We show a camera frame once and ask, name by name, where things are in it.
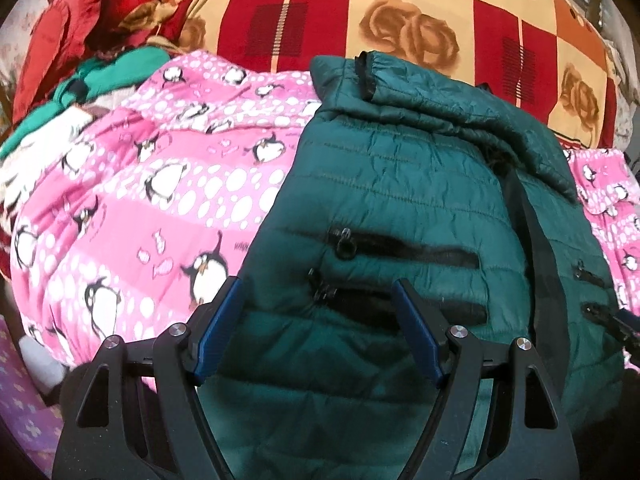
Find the green puffer jacket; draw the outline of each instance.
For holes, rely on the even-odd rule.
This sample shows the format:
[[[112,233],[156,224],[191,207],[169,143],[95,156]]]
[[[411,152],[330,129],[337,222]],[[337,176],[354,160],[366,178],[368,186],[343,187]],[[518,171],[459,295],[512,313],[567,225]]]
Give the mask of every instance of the green puffer jacket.
[[[486,310],[470,326],[476,336],[544,338],[536,347],[556,376],[564,371],[552,347],[565,344],[570,425],[602,418],[618,400],[623,357],[580,306],[614,301],[612,280],[551,131],[487,91],[385,54],[364,64],[316,57],[311,73],[322,107],[245,259],[244,316],[219,373],[199,389],[236,478],[393,480],[430,413],[435,391],[402,335],[314,302],[311,268],[371,290],[406,277],[423,297],[457,304],[452,322]],[[545,269],[527,265],[498,167],[513,168],[548,238]],[[336,250],[344,228],[362,237],[361,253]],[[390,253],[373,254],[380,247]],[[581,268],[591,279],[576,277]],[[536,298],[536,316],[564,319],[570,343],[562,322],[531,333],[539,292],[527,277],[540,272],[561,287]],[[350,301],[363,308],[357,293]],[[481,444],[490,391],[483,381],[461,469]]]

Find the folded jacket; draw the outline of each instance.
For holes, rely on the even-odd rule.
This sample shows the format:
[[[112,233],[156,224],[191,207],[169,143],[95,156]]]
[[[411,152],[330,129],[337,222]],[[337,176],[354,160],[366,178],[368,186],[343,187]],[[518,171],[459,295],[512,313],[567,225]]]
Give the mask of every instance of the folded jacket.
[[[0,158],[5,158],[20,142],[35,130],[61,114],[73,103],[84,104],[117,88],[145,82],[155,70],[169,61],[169,55],[154,46],[130,50],[112,63],[91,58],[82,63],[75,74],[64,80],[51,101],[33,110],[0,146]]]

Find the penguin print fabric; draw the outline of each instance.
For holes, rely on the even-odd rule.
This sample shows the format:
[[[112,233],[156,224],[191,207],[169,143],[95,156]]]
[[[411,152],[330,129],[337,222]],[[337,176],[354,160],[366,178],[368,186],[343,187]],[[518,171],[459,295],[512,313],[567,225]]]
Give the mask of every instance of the penguin print fabric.
[[[640,188],[618,150],[568,150],[578,198],[602,247],[618,304],[640,315]]]
[[[12,285],[62,362],[154,337],[238,273],[320,106],[306,72],[177,57],[46,169],[16,219]]]

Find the black fabric strap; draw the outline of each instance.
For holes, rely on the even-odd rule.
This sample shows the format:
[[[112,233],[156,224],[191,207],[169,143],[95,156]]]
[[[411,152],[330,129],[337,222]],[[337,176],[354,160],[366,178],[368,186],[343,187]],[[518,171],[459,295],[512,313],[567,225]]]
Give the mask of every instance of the black fabric strap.
[[[559,396],[569,367],[570,340],[566,298],[551,243],[513,168],[498,176],[511,225],[518,235],[532,284],[530,336]]]

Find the green cloth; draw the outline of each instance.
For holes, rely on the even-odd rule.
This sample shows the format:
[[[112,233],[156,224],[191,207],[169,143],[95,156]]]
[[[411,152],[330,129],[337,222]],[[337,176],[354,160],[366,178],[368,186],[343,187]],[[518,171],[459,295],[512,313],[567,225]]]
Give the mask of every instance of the green cloth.
[[[0,146],[0,159],[6,158],[27,135],[43,127],[72,104],[82,104],[118,88],[141,84],[169,60],[169,54],[163,49],[144,46],[122,54],[111,63],[97,58],[83,62],[75,74],[57,86],[51,101],[35,108]],[[78,79],[83,80],[88,89],[82,100],[69,91],[69,86]]]
[[[580,310],[586,301],[611,304],[612,279],[551,131],[437,72],[379,53],[367,63],[376,81],[369,102],[352,60],[312,60],[322,106],[244,260],[248,299],[238,329],[198,391],[236,478],[395,479],[429,416],[434,389],[402,336],[314,304],[311,267],[339,283],[390,286],[406,277],[423,297],[485,306],[488,322],[470,327],[480,338],[529,335],[526,258],[481,155],[487,147],[514,157],[555,254],[570,333],[562,408],[572,430],[601,419],[620,394],[621,348]],[[326,243],[332,226],[465,248],[480,268],[340,260]],[[604,288],[576,279],[579,260]],[[475,461],[490,390],[483,381],[460,469]]]

